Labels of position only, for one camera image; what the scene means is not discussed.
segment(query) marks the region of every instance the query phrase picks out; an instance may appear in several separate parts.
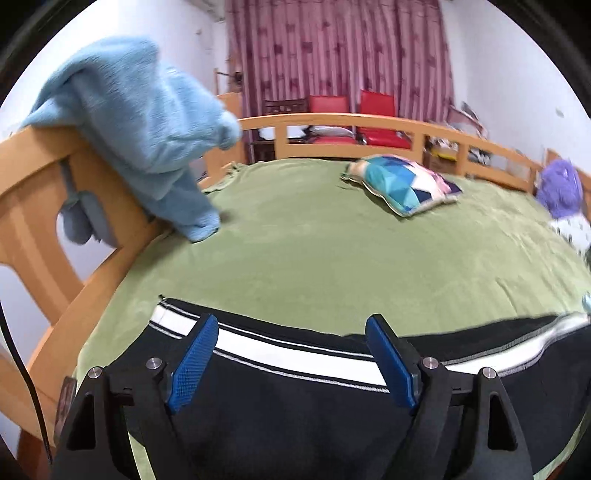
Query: pink curtain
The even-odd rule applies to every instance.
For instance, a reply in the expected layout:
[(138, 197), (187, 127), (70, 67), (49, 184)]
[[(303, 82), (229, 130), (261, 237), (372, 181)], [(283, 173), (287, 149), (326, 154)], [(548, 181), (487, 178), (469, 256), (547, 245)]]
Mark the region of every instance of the pink curtain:
[(245, 115), (263, 100), (396, 97), (398, 116), (443, 120), (452, 71), (437, 0), (226, 0)]

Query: wooden bed frame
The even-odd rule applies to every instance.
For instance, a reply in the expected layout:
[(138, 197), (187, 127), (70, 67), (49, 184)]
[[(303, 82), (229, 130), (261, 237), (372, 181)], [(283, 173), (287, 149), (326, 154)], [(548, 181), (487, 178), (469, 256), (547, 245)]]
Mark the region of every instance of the wooden bed frame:
[[(239, 94), (221, 96), (240, 117)], [(275, 155), (288, 157), (359, 158), (393, 153), (422, 162), (427, 136), (443, 137), (459, 145), (456, 173), (493, 181), (503, 187), (533, 193), (540, 163), (520, 153), (461, 132), (402, 118), (352, 113), (295, 113), (240, 120), (242, 128), (275, 127)], [(288, 125), (342, 125), (404, 131), (412, 149), (368, 145), (291, 145)], [(501, 155), (529, 169), (527, 179), (468, 161), (469, 147)], [(74, 273), (56, 234), (56, 218), (66, 199), (59, 161), (69, 159), (78, 190), (100, 198), (113, 227), (118, 248), (82, 282)], [(232, 162), (245, 163), (241, 142), (229, 151), (213, 150), (204, 157), (207, 187), (219, 181)], [(591, 179), (582, 174), (586, 200), (591, 200)], [(134, 259), (166, 226), (149, 221), (123, 181), (71, 128), (26, 128), (0, 144), (0, 262), (10, 266), (50, 323), (28, 370), (40, 397), (53, 438), (54, 419), (65, 376), (76, 367), (77, 356), (99, 321)], [(26, 319), (9, 319), (26, 322)], [(29, 392), (15, 364), (0, 349), (0, 411), (26, 432), (40, 437)]]

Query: bed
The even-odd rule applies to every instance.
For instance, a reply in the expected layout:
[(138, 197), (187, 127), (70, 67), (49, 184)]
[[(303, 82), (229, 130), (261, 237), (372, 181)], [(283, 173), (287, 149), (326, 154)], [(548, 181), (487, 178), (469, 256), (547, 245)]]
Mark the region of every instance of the bed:
[[(235, 94), (223, 99), (239, 109)], [(415, 335), (580, 310), (591, 275), (548, 229), (549, 215), (531, 196), (541, 164), (477, 137), (399, 118), (296, 113), (240, 122), (243, 129), (274, 127), (275, 154), (285, 160), (246, 166), (241, 145), (208, 153), (200, 186), (212, 191), (223, 227), (194, 245), (148, 219), (74, 130), (28, 128), (0, 144), (0, 261), (19, 274), (51, 323), (28, 364), (50, 438), (64, 377), (116, 358), (146, 325), (159, 294), (340, 335), (362, 332), (373, 311), (399, 335)], [(404, 131), (413, 146), (288, 143), (288, 125), (314, 124)], [(455, 181), (465, 195), (458, 205), (410, 220), (339, 180), (345, 162), (326, 160), (393, 153), (420, 163), (429, 136), (458, 143)], [(469, 162), (470, 147), (524, 166), (527, 179)], [(66, 157), (77, 188), (101, 199), (119, 245), (85, 283), (55, 232), (66, 198), (58, 161)], [(591, 179), (581, 174), (589, 203)], [(421, 255), (405, 254), (412, 249)], [(0, 410), (39, 437), (25, 384), (2, 355)], [(148, 475), (147, 461), (139, 464)]]

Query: green bed sheet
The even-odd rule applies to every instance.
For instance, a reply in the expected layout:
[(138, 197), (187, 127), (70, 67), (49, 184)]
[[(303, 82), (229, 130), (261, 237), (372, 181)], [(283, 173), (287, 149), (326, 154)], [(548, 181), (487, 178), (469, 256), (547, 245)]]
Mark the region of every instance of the green bed sheet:
[(219, 232), (197, 244), (164, 236), (139, 256), (77, 376), (119, 356), (159, 294), (337, 334), (363, 332), (376, 312), (397, 334), (416, 335), (581, 309), (591, 274), (531, 196), (452, 178), (464, 191), (457, 204), (402, 219), (342, 181), (345, 165), (290, 159), (235, 172), (210, 194)]

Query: metal screw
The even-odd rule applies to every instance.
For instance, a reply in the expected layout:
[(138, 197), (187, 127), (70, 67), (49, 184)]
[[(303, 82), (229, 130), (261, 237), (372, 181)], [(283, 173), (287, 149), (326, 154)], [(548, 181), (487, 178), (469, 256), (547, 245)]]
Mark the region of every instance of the metal screw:
[(482, 375), (484, 375), (486, 378), (495, 378), (496, 377), (496, 372), (491, 367), (484, 367), (482, 369)]
[(88, 370), (88, 378), (99, 378), (103, 373), (103, 369), (101, 367), (92, 367)]
[(160, 365), (162, 365), (162, 360), (157, 356), (153, 356), (146, 362), (146, 367), (150, 370), (156, 370), (157, 368), (160, 368)]
[(432, 356), (426, 356), (423, 358), (423, 365), (429, 370), (435, 370), (437, 367), (439, 367), (439, 361)]

